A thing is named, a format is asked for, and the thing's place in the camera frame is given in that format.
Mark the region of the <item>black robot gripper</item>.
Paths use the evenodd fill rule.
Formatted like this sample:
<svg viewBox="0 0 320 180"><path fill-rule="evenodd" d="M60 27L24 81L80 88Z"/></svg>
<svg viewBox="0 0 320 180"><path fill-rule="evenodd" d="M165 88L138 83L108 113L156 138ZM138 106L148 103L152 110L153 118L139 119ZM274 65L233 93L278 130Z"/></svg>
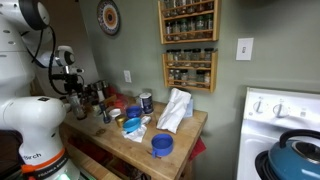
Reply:
<svg viewBox="0 0 320 180"><path fill-rule="evenodd" d="M84 70L74 66L64 66L61 74L52 74L52 80L62 80L64 82L64 94L80 93L83 85L78 82L80 73Z"/></svg>

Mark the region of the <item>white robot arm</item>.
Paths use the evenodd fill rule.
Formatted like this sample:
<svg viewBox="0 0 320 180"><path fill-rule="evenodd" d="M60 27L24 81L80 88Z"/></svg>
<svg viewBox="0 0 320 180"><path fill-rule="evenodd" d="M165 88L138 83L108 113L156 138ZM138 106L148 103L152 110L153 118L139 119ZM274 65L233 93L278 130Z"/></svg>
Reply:
<svg viewBox="0 0 320 180"><path fill-rule="evenodd" d="M36 66L50 70L54 59L60 66L74 62L68 46L40 51L54 40L49 13L39 0L0 0L0 129L21 134L21 171L27 180L80 179L60 138L65 104L31 94Z"/></svg>

